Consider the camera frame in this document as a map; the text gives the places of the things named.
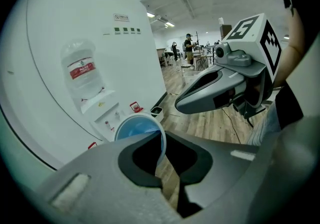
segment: label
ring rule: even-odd
[[[113,14],[115,21],[129,22],[129,17],[126,14]]]
[[[269,62],[267,68],[273,82],[276,76],[282,49],[269,21],[267,20],[265,24],[266,25],[261,36],[260,44]]]
[[[247,32],[251,29],[255,21],[259,15],[244,19],[239,22],[236,28],[233,29],[232,33],[229,35],[227,39],[242,39],[247,34]]]
[[[92,71],[95,68],[96,67],[92,57],[83,58],[68,66],[68,70],[72,79],[78,78],[79,76],[86,74],[87,72]]]

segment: person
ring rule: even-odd
[[[186,59],[188,61],[188,64],[193,65],[194,63],[194,54],[192,52],[192,48],[196,46],[196,43],[191,44],[191,34],[188,33],[186,35],[186,40],[184,41],[184,46],[186,47],[185,51],[186,51]]]
[[[273,86],[281,87],[266,116],[256,125],[247,141],[249,145],[261,145],[262,138],[280,132],[287,125],[303,117],[295,95],[286,79],[303,59],[320,33],[319,16],[310,10],[307,0],[283,0],[289,30],[288,46],[282,51],[280,64]],[[252,94],[260,91],[260,85],[248,81],[247,89]]]
[[[183,52],[184,52],[184,56],[183,56],[183,57],[181,56],[181,58],[183,58],[183,59],[186,59],[186,58],[187,58],[187,56],[186,56],[186,55],[187,55],[187,52],[186,52],[185,47],[186,47],[186,46],[185,46],[185,43],[182,43],[182,50],[183,50]]]
[[[175,55],[174,59],[177,61],[178,60],[178,53],[177,53],[176,47],[177,47],[177,43],[172,42],[171,48],[172,48],[173,54]]]
[[[165,63],[166,65],[172,65],[172,56],[174,55],[174,53],[172,52],[172,46],[168,46],[165,50],[164,50],[164,54],[165,54]]]

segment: water bottle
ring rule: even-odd
[[[86,39],[72,40],[61,50],[65,82],[73,98],[93,98],[104,87],[94,62],[94,51],[95,45]]]

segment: cable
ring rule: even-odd
[[[223,111],[223,112],[228,116],[228,118],[230,119],[231,124],[232,124],[232,128],[233,128],[233,130],[234,130],[234,132],[235,132],[235,134],[236,134],[236,136],[237,136],[237,138],[238,138],[239,143],[241,144],[241,141],[240,141],[240,139],[239,139],[239,136],[238,136],[237,131],[235,130],[235,127],[234,127],[234,124],[233,124],[233,122],[232,122],[231,117],[230,117],[230,116],[225,112],[225,110],[224,110],[224,109],[222,109],[222,111]]]
[[[246,120],[248,121],[248,123],[249,123],[249,125],[250,125],[251,127],[254,127],[253,124],[250,122],[249,118],[247,118]]]

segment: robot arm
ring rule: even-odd
[[[192,114],[233,104],[246,119],[263,111],[261,103],[272,93],[281,54],[265,14],[241,20],[215,51],[215,65],[184,89],[175,102],[177,110]],[[261,86],[254,97],[246,90],[246,81],[252,78]]]

